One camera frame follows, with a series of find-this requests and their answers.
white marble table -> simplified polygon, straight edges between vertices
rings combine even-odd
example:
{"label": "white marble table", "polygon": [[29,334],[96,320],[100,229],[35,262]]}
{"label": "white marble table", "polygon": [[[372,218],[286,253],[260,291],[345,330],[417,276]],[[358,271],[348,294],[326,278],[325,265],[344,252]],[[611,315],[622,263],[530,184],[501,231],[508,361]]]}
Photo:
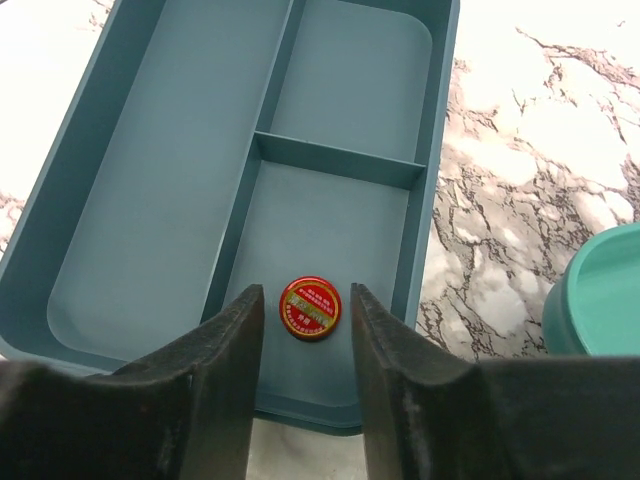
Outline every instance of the white marble table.
{"label": "white marble table", "polygon": [[[104,17],[0,6],[0,255]],[[542,305],[573,253],[640,221],[637,45],[636,0],[463,0],[421,334],[471,360],[545,354]],[[256,421],[248,478],[365,477],[361,437]]]}

red bottle cap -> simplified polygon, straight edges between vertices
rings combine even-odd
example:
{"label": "red bottle cap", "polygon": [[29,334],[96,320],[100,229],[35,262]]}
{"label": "red bottle cap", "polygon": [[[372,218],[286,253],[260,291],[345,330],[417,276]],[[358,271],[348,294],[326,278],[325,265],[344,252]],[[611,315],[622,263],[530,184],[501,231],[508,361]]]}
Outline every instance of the red bottle cap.
{"label": "red bottle cap", "polygon": [[280,297],[280,318],[294,337],[321,340],[338,326],[342,314],[340,295],[333,285],[319,277],[302,277],[291,282]]}

green bowl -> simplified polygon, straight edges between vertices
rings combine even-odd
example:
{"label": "green bowl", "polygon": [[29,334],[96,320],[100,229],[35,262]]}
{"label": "green bowl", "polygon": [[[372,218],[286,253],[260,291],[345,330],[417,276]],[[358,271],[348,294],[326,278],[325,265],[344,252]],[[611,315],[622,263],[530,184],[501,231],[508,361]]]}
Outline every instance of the green bowl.
{"label": "green bowl", "polygon": [[640,223],[584,244],[547,296],[542,331],[552,354],[640,355]]}

marble surface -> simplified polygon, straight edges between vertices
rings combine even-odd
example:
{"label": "marble surface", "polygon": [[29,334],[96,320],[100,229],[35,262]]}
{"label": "marble surface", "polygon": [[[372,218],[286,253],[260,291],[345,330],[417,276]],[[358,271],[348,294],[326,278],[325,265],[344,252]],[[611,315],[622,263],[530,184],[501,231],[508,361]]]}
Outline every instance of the marble surface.
{"label": "marble surface", "polygon": [[[545,355],[572,255],[640,221],[640,5],[585,5],[462,0],[417,328],[463,358]],[[0,6],[0,256],[104,18],[95,0]],[[256,421],[248,478],[365,477],[361,437]]]}

red circular object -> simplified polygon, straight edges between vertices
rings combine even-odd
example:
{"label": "red circular object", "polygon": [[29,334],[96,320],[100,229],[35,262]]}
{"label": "red circular object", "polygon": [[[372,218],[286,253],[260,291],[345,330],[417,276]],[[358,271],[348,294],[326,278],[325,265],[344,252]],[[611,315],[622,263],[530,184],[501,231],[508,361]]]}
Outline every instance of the red circular object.
{"label": "red circular object", "polygon": [[280,297],[280,318],[289,333],[312,342],[331,334],[342,315],[340,295],[320,277],[302,277],[291,282]]}

